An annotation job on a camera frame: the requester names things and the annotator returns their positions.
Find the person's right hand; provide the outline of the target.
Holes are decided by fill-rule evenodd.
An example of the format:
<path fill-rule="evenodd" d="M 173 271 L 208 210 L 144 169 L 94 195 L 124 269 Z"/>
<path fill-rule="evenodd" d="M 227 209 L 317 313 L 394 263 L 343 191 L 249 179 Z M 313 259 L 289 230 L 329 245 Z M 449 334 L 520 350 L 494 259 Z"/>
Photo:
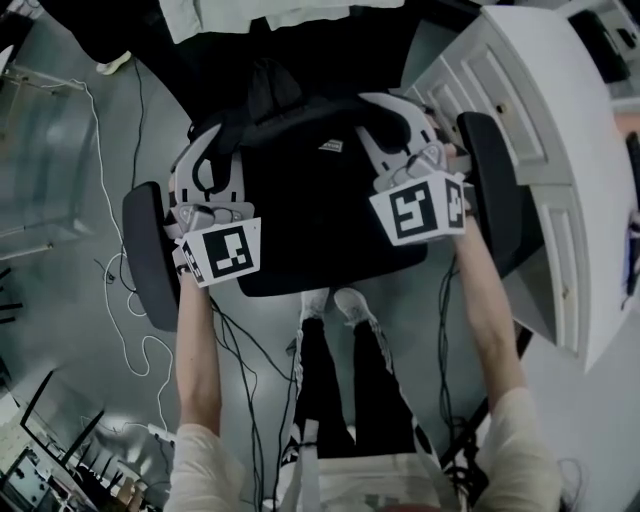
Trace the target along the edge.
<path fill-rule="evenodd" d="M 447 169 L 450 174 L 468 175 L 472 170 L 472 161 L 469 153 L 453 143 L 444 145 L 447 158 Z"/>

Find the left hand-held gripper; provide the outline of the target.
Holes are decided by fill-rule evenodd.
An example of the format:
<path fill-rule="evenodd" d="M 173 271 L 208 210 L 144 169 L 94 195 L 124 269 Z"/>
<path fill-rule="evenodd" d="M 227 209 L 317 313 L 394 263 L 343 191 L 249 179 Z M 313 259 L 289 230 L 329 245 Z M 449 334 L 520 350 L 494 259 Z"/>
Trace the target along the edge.
<path fill-rule="evenodd" d="M 174 165 L 176 204 L 165 232 L 178 274 L 189 272 L 201 288 L 255 273 L 261 267 L 262 219 L 245 203 L 242 156 L 213 149 L 221 125 L 200 134 Z"/>

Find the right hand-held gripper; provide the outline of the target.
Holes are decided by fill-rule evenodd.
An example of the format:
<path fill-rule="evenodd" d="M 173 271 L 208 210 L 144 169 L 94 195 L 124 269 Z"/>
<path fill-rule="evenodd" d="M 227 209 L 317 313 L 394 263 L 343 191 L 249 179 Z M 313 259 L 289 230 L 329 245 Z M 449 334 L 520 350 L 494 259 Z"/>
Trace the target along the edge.
<path fill-rule="evenodd" d="M 361 93 L 371 119 L 356 133 L 378 176 L 370 203 L 392 245 L 427 243 L 466 228 L 464 179 L 450 174 L 423 110 L 389 93 Z"/>

